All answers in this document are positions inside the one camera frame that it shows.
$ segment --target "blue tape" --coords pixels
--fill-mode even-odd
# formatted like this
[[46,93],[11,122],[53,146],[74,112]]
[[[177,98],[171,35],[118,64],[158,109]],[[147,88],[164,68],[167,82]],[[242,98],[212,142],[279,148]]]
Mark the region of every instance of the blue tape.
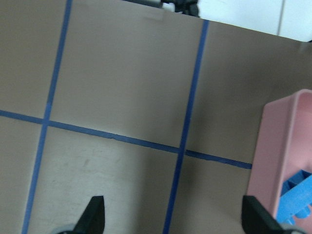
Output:
[[58,76],[59,76],[59,68],[60,68],[61,59],[62,59],[63,50],[64,50],[64,45],[65,45],[66,32],[67,32],[68,23],[69,23],[71,6],[72,6],[72,0],[67,0],[62,30],[61,30],[61,34],[60,34],[60,38],[59,38],[57,56],[55,59],[55,64],[54,64],[54,69],[53,69],[53,74],[52,74],[52,79],[51,79],[50,90],[49,90],[47,104],[46,104],[46,108],[45,108],[45,112],[44,112],[44,118],[42,120],[42,127],[41,127],[39,144],[38,144],[38,149],[37,149],[37,154],[36,154],[36,160],[35,160],[32,180],[31,180],[31,184],[30,184],[28,200],[27,200],[27,204],[26,204],[26,211],[25,211],[25,216],[24,216],[24,221],[23,221],[23,227],[22,227],[22,231],[21,231],[22,234],[27,234],[28,228],[29,228],[31,210],[32,210],[32,207],[34,204],[35,191],[36,191],[36,187],[37,187],[37,181],[38,181],[38,175],[39,175],[39,170],[40,170],[40,165],[41,165],[42,153],[43,153],[43,149],[44,149],[44,143],[45,143],[46,133],[47,133],[47,129],[48,129],[49,118],[51,115],[54,93],[55,93],[56,84],[57,84],[57,80],[58,80]]
[[195,99],[195,94],[196,94],[196,87],[198,83],[198,77],[199,77],[200,66],[201,66],[205,41],[206,41],[206,35],[208,31],[208,25],[209,25],[209,22],[207,20],[204,20],[202,31],[201,31],[201,36],[200,36],[200,41],[199,41],[199,46],[198,46],[198,51],[197,51],[194,72],[193,72],[192,84],[190,88],[189,100],[188,100],[185,119],[184,119],[180,148],[179,148],[177,161],[175,165],[175,174],[174,174],[174,178],[172,182],[172,187],[171,187],[171,192],[170,192],[170,197],[169,197],[169,204],[168,204],[164,228],[162,232],[163,234],[168,234],[169,229],[170,229],[172,214],[173,214],[175,200],[176,200],[176,192],[177,192],[177,188],[179,184],[182,162],[183,162],[184,153],[185,153],[186,141],[187,141],[188,132],[189,132],[190,123],[191,123],[194,99]]
[[66,124],[66,123],[60,123],[60,122],[55,122],[55,121],[50,121],[49,126],[51,127],[56,127],[56,128],[61,128],[64,130],[69,130],[77,133],[83,133],[83,134],[88,134],[92,136],[97,136],[97,137],[103,137],[103,138],[108,138],[108,139],[115,139],[118,141],[134,144],[134,145],[139,145],[139,146],[144,146],[144,147],[149,147],[157,150],[163,150],[171,153],[178,153],[178,148],[173,147],[173,146],[168,146],[168,145],[163,145],[159,143],[154,143],[146,140],[141,140],[137,138],[132,138],[128,136],[122,136],[118,134],[113,134],[113,133],[108,133],[100,130],[95,130],[95,129],[90,129],[90,128],[83,128],[83,127],[78,127],[75,125],[71,124]]
[[27,122],[31,122],[31,123],[42,124],[42,118],[36,118],[36,117],[32,117],[32,116],[21,115],[21,114],[9,112],[9,111],[0,110],[0,116],[18,119],[18,120],[23,120],[23,121],[27,121]]
[[236,167],[244,168],[244,169],[251,169],[252,168],[252,164],[250,164],[250,163],[236,161],[236,160],[227,159],[227,158],[223,158],[223,157],[217,157],[217,156],[213,156],[213,155],[207,155],[207,154],[198,153],[198,152],[191,151],[191,150],[187,150],[185,152],[185,155],[190,156],[190,157],[196,157],[196,158],[203,159],[203,160],[230,164],[232,166],[236,166]]

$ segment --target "blue plastic block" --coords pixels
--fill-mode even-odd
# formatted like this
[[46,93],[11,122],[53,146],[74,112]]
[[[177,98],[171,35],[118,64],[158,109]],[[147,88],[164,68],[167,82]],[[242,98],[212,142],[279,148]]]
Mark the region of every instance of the blue plastic block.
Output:
[[303,170],[283,183],[276,220],[279,223],[295,224],[293,216],[306,218],[311,212],[312,174]]

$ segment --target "black object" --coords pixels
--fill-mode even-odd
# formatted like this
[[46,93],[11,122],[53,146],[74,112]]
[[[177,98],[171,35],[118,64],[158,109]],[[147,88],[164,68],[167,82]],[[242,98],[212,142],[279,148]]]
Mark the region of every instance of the black object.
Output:
[[104,197],[94,196],[72,231],[59,234],[103,234],[105,226]]
[[243,196],[242,226],[246,234],[304,234],[301,230],[284,230],[254,196]]
[[173,3],[175,12],[182,12],[184,15],[199,17],[198,0],[161,0],[163,3]]

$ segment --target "horizontal blue line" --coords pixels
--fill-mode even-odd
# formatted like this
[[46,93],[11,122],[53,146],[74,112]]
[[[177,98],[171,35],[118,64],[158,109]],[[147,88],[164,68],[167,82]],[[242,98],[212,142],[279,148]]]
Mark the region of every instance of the horizontal blue line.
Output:
[[9,111],[0,110],[0,116],[19,119],[19,120],[23,120],[23,121],[27,121],[27,122],[31,122],[31,123],[42,124],[42,118],[36,118],[36,117],[21,115],[21,114],[9,112]]
[[97,137],[115,139],[118,141],[130,143],[130,144],[134,144],[134,145],[140,145],[140,146],[144,146],[144,147],[149,147],[149,148],[153,148],[153,149],[157,149],[157,150],[163,150],[163,151],[167,151],[170,153],[176,153],[177,154],[179,151],[179,149],[177,147],[173,147],[173,146],[163,145],[163,144],[154,143],[154,142],[141,140],[141,139],[137,139],[137,138],[132,138],[132,137],[128,137],[128,136],[121,136],[118,134],[108,133],[108,132],[104,132],[104,131],[100,131],[100,130],[78,127],[75,125],[60,123],[60,122],[56,122],[56,121],[50,121],[49,126],[61,128],[61,129],[65,129],[65,130],[69,130],[69,131],[73,131],[73,132],[77,132],[77,133],[84,133],[84,134],[97,136]]
[[244,169],[251,169],[252,168],[252,164],[250,164],[250,163],[236,161],[236,160],[223,158],[223,157],[217,157],[217,156],[213,156],[213,155],[207,155],[207,154],[203,154],[203,153],[199,153],[199,152],[195,152],[195,151],[191,151],[191,150],[187,150],[185,152],[185,154],[187,156],[190,156],[190,157],[196,157],[196,158],[204,159],[204,160],[208,160],[208,161],[221,162],[221,163],[230,164],[232,166],[236,166],[236,167],[240,167],[240,168],[244,168]]

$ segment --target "pink plastic container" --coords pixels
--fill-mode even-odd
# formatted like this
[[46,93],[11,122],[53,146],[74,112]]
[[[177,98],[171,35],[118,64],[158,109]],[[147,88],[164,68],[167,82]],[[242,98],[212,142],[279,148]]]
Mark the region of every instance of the pink plastic container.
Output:
[[[312,172],[311,90],[265,105],[247,194],[276,217],[282,184],[299,170]],[[312,215],[295,221],[312,234]]]

